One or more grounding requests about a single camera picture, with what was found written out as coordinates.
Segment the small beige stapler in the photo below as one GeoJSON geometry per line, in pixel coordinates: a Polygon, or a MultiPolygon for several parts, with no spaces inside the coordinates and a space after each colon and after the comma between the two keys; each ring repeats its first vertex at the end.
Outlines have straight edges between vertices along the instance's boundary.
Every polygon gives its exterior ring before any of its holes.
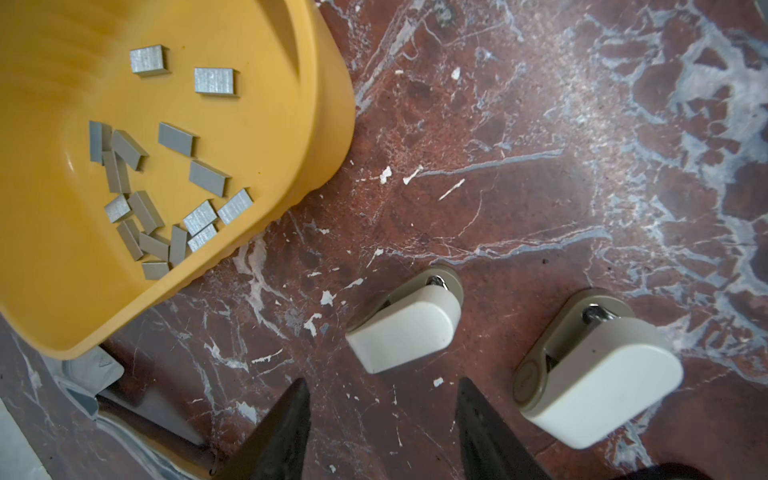
{"type": "Polygon", "coordinates": [[[428,268],[386,295],[348,324],[345,338],[369,374],[379,374],[447,348],[464,303],[453,269],[428,268]]]}
{"type": "Polygon", "coordinates": [[[521,414],[561,443],[586,449],[682,383],[672,344],[610,292],[573,295],[515,371],[521,414]]]}

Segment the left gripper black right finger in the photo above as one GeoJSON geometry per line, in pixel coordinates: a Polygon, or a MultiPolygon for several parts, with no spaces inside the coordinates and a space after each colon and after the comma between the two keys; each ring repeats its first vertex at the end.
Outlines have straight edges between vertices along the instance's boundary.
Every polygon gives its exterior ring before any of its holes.
{"type": "Polygon", "coordinates": [[[455,420],[466,479],[550,479],[471,379],[458,383],[455,420]]]}

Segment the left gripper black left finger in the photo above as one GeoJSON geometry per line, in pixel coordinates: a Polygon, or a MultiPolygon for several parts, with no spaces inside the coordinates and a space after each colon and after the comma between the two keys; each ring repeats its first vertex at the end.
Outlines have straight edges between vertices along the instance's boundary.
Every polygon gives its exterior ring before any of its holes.
{"type": "Polygon", "coordinates": [[[299,378],[213,479],[301,479],[310,416],[309,388],[299,378]]]}

